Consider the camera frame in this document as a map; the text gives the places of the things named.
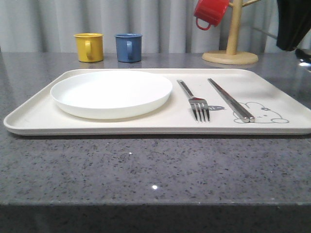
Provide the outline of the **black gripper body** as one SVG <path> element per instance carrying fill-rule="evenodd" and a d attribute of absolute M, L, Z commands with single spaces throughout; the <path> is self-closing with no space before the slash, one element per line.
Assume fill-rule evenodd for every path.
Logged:
<path fill-rule="evenodd" d="M 311 29 L 310 0 L 277 0 L 278 34 L 276 45 L 293 51 Z"/>

